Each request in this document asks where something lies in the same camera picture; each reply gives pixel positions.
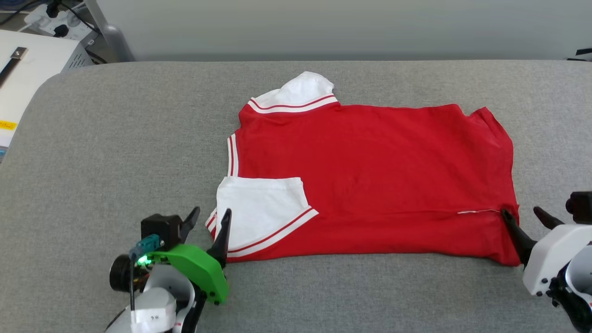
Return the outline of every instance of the gray table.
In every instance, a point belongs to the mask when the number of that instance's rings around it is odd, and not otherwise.
[[[342,104],[487,106],[515,145],[522,223],[592,187],[592,65],[554,61],[126,63],[55,76],[0,165],[0,331],[102,332],[126,305],[113,259],[152,213],[204,215],[226,137],[252,96],[314,71]],[[520,268],[438,254],[331,255],[230,264],[230,297],[202,332],[565,332]]]

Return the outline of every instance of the red stripe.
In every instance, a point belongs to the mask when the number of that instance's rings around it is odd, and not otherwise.
[[[255,106],[257,106],[258,108],[260,108],[261,110],[269,110],[270,108],[274,108],[274,107],[289,107],[289,108],[307,107],[307,106],[309,106],[309,105],[311,105],[311,104],[314,104],[314,103],[316,103],[316,102],[320,102],[320,101],[322,101],[322,100],[325,100],[325,99],[327,99],[327,98],[331,98],[331,97],[335,97],[335,95],[329,95],[329,96],[325,96],[325,97],[323,97],[323,98],[319,98],[319,99],[317,99],[317,100],[316,100],[316,101],[314,101],[314,102],[310,102],[310,103],[308,103],[308,104],[304,104],[304,105],[298,105],[298,106],[296,106],[296,105],[273,105],[273,106],[270,106],[270,107],[260,107],[260,106],[259,106],[259,104],[257,104],[257,102],[256,102],[256,101],[255,101],[253,98],[251,98],[251,102],[253,102],[253,104],[254,104]]]
[[[277,235],[278,233],[280,233],[280,231],[282,231],[282,230],[286,229],[287,227],[291,226],[294,222],[296,222],[299,218],[303,217],[306,213],[310,212],[312,209],[313,209],[312,207],[309,208],[309,209],[307,209],[304,213],[298,215],[298,217],[296,217],[294,220],[292,220],[292,222],[290,222],[287,225],[285,225],[282,229],[280,229],[280,230],[272,233],[271,235],[269,235],[269,236],[261,239],[259,242],[256,242],[256,243],[253,243],[251,245],[245,246],[244,248],[240,248],[240,249],[236,249],[236,250],[232,250],[232,251],[228,251],[228,252],[229,253],[240,252],[240,251],[242,251],[244,249],[248,249],[248,248],[253,247],[253,246],[257,245],[257,244],[261,244],[262,242],[267,241],[269,238],[271,238],[271,237]]]
[[[209,228],[210,228],[210,224],[212,224],[212,222],[213,222],[215,219],[216,219],[216,213],[214,213],[214,215],[212,215],[212,218],[211,218],[211,220],[208,222],[208,225],[207,225],[207,226],[205,226],[205,227],[209,229]]]
[[[234,172],[234,146],[232,144],[232,137],[229,137],[230,140],[230,175],[232,176]]]

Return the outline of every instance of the red fabric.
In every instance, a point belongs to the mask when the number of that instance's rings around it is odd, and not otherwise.
[[[255,112],[236,131],[239,177],[300,177],[319,212],[284,239],[229,261],[295,255],[438,252],[519,265],[499,212],[518,205],[513,145],[482,108],[331,103]]]

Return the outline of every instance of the yellow sticker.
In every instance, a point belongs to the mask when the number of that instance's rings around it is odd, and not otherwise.
[[[12,131],[15,128],[17,128],[17,123],[11,123],[10,121],[0,120],[0,129]]]

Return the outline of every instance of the black cable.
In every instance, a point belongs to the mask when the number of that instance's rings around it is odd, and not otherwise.
[[[41,2],[41,0],[35,0],[35,1],[31,1],[27,4],[25,4],[24,6],[22,6],[21,8],[17,9],[15,12],[13,12],[12,14],[10,14],[6,19],[4,19],[2,22],[0,22],[0,25],[5,24],[6,22],[10,21],[12,18],[14,18],[15,16],[18,15],[18,13],[20,13],[21,11],[25,10],[25,9],[29,9],[31,8],[32,5],[37,4],[38,2]]]
[[[90,24],[88,24],[88,23],[87,23],[87,22],[86,22],[86,21],[85,21],[85,20],[84,20],[82,17],[80,17],[80,15],[78,15],[78,13],[77,13],[76,11],[74,11],[74,9],[72,9],[71,7],[69,7],[69,6],[65,5],[65,4],[62,2],[62,0],[56,0],[56,2],[57,2],[58,4],[60,4],[60,5],[64,6],[64,7],[66,7],[66,9],[68,9],[69,11],[71,11],[71,12],[74,14],[74,16],[76,16],[76,17],[77,17],[77,18],[80,20],[80,22],[84,23],[84,24],[85,24],[87,27],[89,27],[90,29],[92,29],[92,31],[94,31],[94,32],[98,33],[99,35],[103,36],[103,33],[102,33],[102,32],[101,32],[99,29],[97,29],[97,28],[93,28],[93,27],[92,27]]]
[[[89,51],[89,50],[86,50],[86,52],[88,53],[88,55],[90,55],[91,57],[95,58],[96,60],[98,60],[98,61],[100,61],[100,62],[102,62],[102,63],[107,63],[107,62],[105,61],[105,59],[103,59],[103,58],[99,57],[99,56],[98,56],[98,54],[96,54],[96,53],[94,53],[94,52],[92,52],[92,51]]]
[[[136,310],[136,300],[134,299],[134,268],[136,265],[136,255],[130,257],[130,311]]]

